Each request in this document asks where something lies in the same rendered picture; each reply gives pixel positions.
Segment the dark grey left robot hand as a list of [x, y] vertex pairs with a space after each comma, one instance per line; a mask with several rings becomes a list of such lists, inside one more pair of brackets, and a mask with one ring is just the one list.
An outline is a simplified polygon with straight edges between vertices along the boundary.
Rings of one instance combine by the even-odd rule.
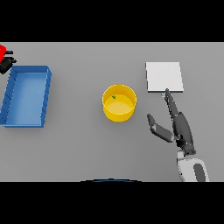
[[17, 61], [12, 57], [13, 51], [6, 51], [0, 62], [0, 73], [5, 74]]

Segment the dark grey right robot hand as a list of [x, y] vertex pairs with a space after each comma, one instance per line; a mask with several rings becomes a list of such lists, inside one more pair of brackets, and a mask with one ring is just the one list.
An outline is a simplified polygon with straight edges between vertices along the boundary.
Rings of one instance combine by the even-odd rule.
[[156, 137], [165, 140], [167, 143], [176, 142], [176, 145], [184, 152], [185, 156], [195, 155], [196, 150], [193, 145], [193, 134], [186, 117], [181, 111], [178, 111], [176, 103], [171, 92], [167, 88], [165, 90], [165, 101], [171, 116], [173, 131], [159, 125], [153, 115], [148, 114], [147, 119], [150, 131]]

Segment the red beaker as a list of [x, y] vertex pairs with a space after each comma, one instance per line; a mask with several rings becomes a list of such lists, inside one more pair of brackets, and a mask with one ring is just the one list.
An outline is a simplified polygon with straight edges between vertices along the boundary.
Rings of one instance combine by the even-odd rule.
[[4, 59], [5, 52], [6, 52], [6, 47], [4, 45], [0, 45], [0, 63]]

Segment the pale square measuring scale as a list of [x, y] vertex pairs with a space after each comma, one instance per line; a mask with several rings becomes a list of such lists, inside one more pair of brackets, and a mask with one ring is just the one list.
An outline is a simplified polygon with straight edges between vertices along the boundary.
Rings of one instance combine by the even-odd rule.
[[184, 86], [178, 62], [146, 62], [147, 90], [164, 93], [168, 88], [173, 93], [183, 93]]

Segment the yellow bowl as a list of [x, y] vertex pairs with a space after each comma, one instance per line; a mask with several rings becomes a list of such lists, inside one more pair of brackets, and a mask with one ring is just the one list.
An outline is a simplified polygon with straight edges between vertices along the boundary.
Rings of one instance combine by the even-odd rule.
[[137, 104], [132, 88], [123, 84], [108, 87], [101, 98], [104, 115], [114, 123], [123, 123], [131, 118]]

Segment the blue tray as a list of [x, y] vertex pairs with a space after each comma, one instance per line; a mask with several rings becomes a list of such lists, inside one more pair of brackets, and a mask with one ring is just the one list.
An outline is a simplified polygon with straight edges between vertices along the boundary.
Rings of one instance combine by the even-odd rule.
[[0, 126], [43, 128], [51, 77], [49, 66], [13, 66], [0, 108]]

